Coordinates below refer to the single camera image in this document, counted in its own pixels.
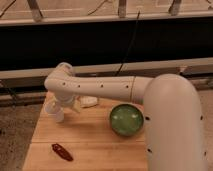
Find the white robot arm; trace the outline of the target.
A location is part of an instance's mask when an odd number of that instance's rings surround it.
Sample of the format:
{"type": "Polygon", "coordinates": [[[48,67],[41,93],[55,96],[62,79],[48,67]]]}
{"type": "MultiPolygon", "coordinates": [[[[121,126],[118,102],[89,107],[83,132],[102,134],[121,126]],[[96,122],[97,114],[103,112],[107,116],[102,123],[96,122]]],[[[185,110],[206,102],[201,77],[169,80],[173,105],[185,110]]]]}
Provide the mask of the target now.
{"type": "Polygon", "coordinates": [[[208,171],[202,105],[186,78],[177,74],[77,77],[73,67],[62,62],[44,85],[61,105],[75,95],[141,104],[148,171],[208,171]]]}

